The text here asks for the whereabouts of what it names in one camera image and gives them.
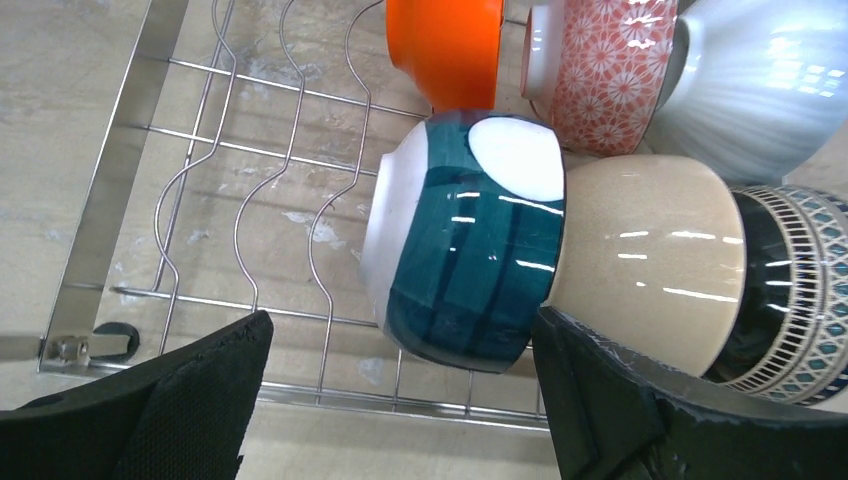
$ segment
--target dish rack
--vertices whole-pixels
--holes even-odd
[[[498,109],[532,115],[512,3]],[[532,346],[495,376],[376,328],[356,272],[376,166],[429,112],[385,48],[382,0],[151,0],[39,370],[109,375],[261,308],[261,400],[546,434]]]

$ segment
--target dishware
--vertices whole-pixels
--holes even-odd
[[[547,304],[700,377],[745,283],[739,209],[702,163],[627,155],[568,172],[568,226]]]
[[[848,2],[699,0],[677,21],[653,151],[779,184],[848,118]]]
[[[532,7],[521,95],[570,150],[632,153],[660,96],[676,14],[676,0],[551,0]]]
[[[708,378],[817,405],[848,385],[848,205],[796,185],[733,192],[749,273],[736,325]]]
[[[564,175],[533,120],[453,110],[416,125],[383,155],[362,250],[380,329],[426,360],[508,369],[553,280]]]
[[[495,106],[504,0],[386,0],[392,65],[435,112]]]

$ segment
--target metal rack frame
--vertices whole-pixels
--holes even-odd
[[[345,37],[345,50],[348,67],[366,93],[366,100],[359,101],[332,95],[326,92],[318,92],[305,88],[305,78],[302,70],[292,59],[285,42],[286,15],[294,0],[289,0],[280,17],[280,42],[287,59],[295,67],[300,79],[299,86],[286,85],[260,78],[251,77],[238,71],[238,62],[233,51],[226,42],[227,29],[232,17],[236,0],[229,0],[226,13],[219,22],[217,18],[218,0],[212,1],[212,25],[218,38],[212,60],[209,65],[201,65],[174,58],[174,50],[177,38],[186,15],[189,0],[150,0],[147,12],[144,16],[140,33],[127,67],[118,98],[112,113],[109,127],[100,151],[95,167],[94,175],[89,186],[88,195],[81,214],[79,227],[74,236],[67,265],[63,273],[56,302],[45,336],[37,344],[29,345],[27,352],[37,352],[39,361],[38,369],[41,372],[52,372],[67,375],[100,377],[109,375],[127,365],[102,361],[90,361],[97,354],[123,353],[121,345],[126,345],[126,337],[120,335],[97,334],[94,326],[98,314],[100,301],[107,290],[122,295],[154,298],[168,302],[168,313],[163,320],[164,329],[159,341],[158,352],[161,355],[165,351],[166,341],[173,318],[174,307],[178,302],[204,304],[222,308],[243,310],[245,314],[256,311],[258,308],[267,310],[272,315],[286,316],[289,318],[303,319],[309,321],[320,321],[326,323],[326,334],[324,338],[323,355],[320,371],[318,372],[317,386],[292,385],[266,381],[260,390],[260,399],[286,404],[302,404],[324,408],[337,408],[354,411],[368,411],[377,413],[388,413],[421,418],[446,419],[474,424],[497,425],[503,427],[518,428],[523,430],[547,432],[547,420],[542,411],[541,395],[537,388],[535,409],[528,408],[527,411],[504,410],[480,407],[472,404],[472,392],[474,373],[468,373],[468,396],[464,404],[445,403],[430,400],[404,398],[398,395],[401,378],[401,370],[404,360],[404,352],[399,350],[397,355],[397,372],[395,375],[395,386],[393,395],[378,395],[364,392],[336,390],[324,386],[324,371],[328,355],[328,345],[331,339],[332,327],[336,323],[344,323],[363,328],[376,328],[373,322],[356,319],[340,318],[334,315],[333,297],[324,283],[321,281],[315,269],[312,258],[312,233],[321,218],[321,215],[330,207],[334,200],[340,198],[352,189],[360,175],[375,176],[376,172],[361,168],[362,156],[365,142],[367,141],[366,130],[368,119],[372,111],[385,114],[407,116],[412,118],[424,118],[422,115],[403,111],[395,108],[372,104],[371,92],[367,85],[357,74],[355,65],[350,60],[348,43],[350,33],[361,15],[368,9],[379,5],[382,0],[377,0],[363,8],[351,20]],[[520,22],[505,19],[505,22]],[[218,68],[221,56],[230,58],[231,69]],[[194,69],[206,73],[206,82],[201,94],[199,106],[195,116],[194,128],[191,132],[180,132],[171,129],[154,126],[153,116],[156,110],[160,94],[162,93],[166,75],[170,68]],[[210,92],[212,79],[216,76],[228,78],[226,98],[221,112],[207,112],[207,99]],[[221,132],[228,114],[229,101],[236,81],[254,82],[268,88],[287,91],[298,96],[297,111],[295,112],[293,127],[290,132],[287,151],[285,153],[269,151],[250,145],[236,144],[222,140]],[[362,107],[364,109],[364,121],[359,144],[359,156],[355,166],[335,164],[326,161],[303,158],[292,155],[292,147],[296,141],[298,118],[301,112],[305,96],[320,97],[332,102],[342,102],[348,105]],[[199,127],[204,114],[220,115],[218,128],[214,138],[199,135]],[[109,287],[107,275],[111,268],[112,257],[118,243],[124,217],[127,212],[130,193],[139,164],[142,158],[145,142],[148,135],[166,135],[177,137],[188,141],[185,161],[180,170],[164,186],[161,196],[156,205],[154,230],[156,243],[161,258],[156,270],[153,284],[150,288],[137,287]],[[211,150],[202,158],[195,159],[194,150],[198,144],[211,145]],[[272,157],[282,161],[281,167],[272,175],[258,183],[253,190],[244,198],[233,226],[233,240],[235,243],[235,258],[241,272],[250,282],[253,288],[252,301],[234,302],[224,299],[201,298],[181,294],[179,291],[179,270],[169,256],[169,249],[174,233],[174,225],[177,222],[180,202],[186,185],[186,177],[189,171],[200,166],[206,160],[215,156],[219,149],[234,149]],[[309,242],[310,268],[317,286],[324,292],[327,298],[328,309],[326,313],[303,312],[286,308],[278,308],[259,304],[259,289],[256,282],[245,266],[239,251],[239,229],[242,212],[250,203],[254,195],[263,187],[284,175],[290,162],[310,164],[316,167],[335,169],[352,173],[350,183],[337,191],[322,205],[315,215],[311,229]],[[163,201],[167,195],[174,192],[174,203],[168,217],[167,226],[160,228],[160,216],[163,209]],[[170,269],[174,276],[173,289],[163,291],[161,288],[165,269]]]

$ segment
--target white polka dot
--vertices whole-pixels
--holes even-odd
[[[493,117],[471,127],[468,143],[486,174],[513,195],[535,202],[562,200],[562,152],[552,130]]]

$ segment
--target red patterned bowl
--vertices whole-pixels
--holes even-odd
[[[677,0],[550,0],[530,10],[521,95],[563,146],[632,153],[660,98]]]

